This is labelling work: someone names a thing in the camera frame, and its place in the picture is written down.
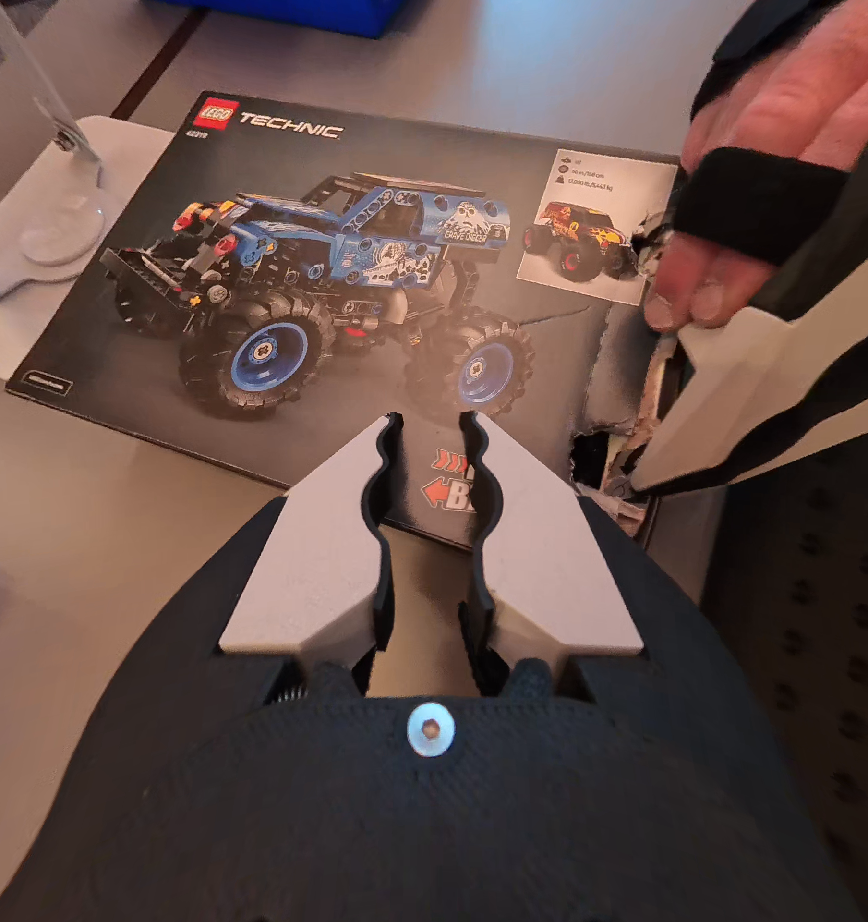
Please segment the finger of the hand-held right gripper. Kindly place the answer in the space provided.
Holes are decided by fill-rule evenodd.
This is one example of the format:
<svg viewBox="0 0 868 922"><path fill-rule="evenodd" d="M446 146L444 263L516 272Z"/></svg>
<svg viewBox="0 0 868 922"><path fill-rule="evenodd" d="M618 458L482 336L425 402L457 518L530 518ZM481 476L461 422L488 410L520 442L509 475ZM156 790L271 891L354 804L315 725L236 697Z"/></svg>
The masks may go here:
<svg viewBox="0 0 868 922"><path fill-rule="evenodd" d="M868 434L868 405L794 405L748 433L722 464L734 485Z"/></svg>
<svg viewBox="0 0 868 922"><path fill-rule="evenodd" d="M868 258L801 318L746 307L679 339L694 374L629 476L636 493L738 483L868 433Z"/></svg>

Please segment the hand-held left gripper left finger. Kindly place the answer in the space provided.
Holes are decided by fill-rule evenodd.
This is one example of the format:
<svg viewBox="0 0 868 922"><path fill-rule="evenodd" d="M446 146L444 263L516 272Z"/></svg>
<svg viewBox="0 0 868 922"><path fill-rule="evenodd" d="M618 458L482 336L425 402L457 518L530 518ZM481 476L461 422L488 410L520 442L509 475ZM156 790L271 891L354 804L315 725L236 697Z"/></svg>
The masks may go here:
<svg viewBox="0 0 868 922"><path fill-rule="evenodd" d="M224 629L227 654L353 668L394 628L391 474L403 418L373 421L293 487Z"/></svg>

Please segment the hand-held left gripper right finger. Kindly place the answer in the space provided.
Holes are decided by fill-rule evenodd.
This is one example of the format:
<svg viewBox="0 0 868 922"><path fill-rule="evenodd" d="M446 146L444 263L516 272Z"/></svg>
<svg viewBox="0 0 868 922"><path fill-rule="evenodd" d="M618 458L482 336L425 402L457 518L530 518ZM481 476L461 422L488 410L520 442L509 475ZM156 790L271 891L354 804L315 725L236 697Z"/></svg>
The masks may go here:
<svg viewBox="0 0 868 922"><path fill-rule="evenodd" d="M486 415L460 427L477 525L459 617L479 691L498 695L525 659L557 680L574 656L641 653L576 493Z"/></svg>

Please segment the dark toy truck box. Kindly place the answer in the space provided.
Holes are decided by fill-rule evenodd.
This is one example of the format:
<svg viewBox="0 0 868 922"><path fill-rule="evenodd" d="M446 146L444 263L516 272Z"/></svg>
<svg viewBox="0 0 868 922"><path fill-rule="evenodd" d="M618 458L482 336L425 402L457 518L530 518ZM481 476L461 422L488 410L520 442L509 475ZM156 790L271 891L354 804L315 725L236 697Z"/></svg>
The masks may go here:
<svg viewBox="0 0 868 922"><path fill-rule="evenodd" d="M290 488L405 421L390 522L471 540L458 420L567 485L639 414L630 236L675 167L203 92L6 389Z"/></svg>

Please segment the grey desk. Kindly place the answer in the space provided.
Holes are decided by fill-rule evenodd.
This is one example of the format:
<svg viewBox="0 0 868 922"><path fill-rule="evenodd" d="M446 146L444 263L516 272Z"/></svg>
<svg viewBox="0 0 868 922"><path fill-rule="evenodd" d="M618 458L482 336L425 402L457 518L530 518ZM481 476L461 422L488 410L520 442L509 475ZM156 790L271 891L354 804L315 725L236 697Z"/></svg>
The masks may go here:
<svg viewBox="0 0 868 922"><path fill-rule="evenodd" d="M30 43L74 113L173 130L203 88L680 150L747 2L413 2L367 41L138 2L59 2ZM276 491L7 395L0 380L0 893L109 678ZM698 597L720 496L669 500L651 554Z"/></svg>

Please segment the person's right hand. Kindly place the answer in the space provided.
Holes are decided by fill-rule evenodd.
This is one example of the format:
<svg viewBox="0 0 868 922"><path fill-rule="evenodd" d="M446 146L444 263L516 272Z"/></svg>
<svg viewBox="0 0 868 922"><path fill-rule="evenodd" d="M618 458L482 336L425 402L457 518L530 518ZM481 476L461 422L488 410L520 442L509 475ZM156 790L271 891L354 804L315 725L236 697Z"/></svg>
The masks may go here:
<svg viewBox="0 0 868 922"><path fill-rule="evenodd" d="M852 170L868 141L868 1L847 1L757 63L691 122L681 165L692 176L719 147ZM774 275L769 263L677 233L645 301L650 328L725 325Z"/></svg>

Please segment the white sign stand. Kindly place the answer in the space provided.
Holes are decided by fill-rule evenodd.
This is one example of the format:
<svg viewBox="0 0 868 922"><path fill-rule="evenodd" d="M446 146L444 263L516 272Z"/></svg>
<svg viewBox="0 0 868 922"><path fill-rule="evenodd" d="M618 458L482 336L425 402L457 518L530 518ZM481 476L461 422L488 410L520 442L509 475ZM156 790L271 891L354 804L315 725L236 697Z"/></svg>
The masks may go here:
<svg viewBox="0 0 868 922"><path fill-rule="evenodd" d="M13 375L172 135L72 117L0 4L0 49L25 77L51 142L0 201L0 380Z"/></svg>

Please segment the blue storage bin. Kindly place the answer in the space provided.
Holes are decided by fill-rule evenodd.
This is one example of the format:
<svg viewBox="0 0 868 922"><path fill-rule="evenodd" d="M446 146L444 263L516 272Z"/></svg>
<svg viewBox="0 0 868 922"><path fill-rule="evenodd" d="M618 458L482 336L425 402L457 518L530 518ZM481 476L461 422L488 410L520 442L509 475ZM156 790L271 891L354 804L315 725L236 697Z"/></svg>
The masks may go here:
<svg viewBox="0 0 868 922"><path fill-rule="evenodd" d="M169 1L221 13L378 39L405 1Z"/></svg>

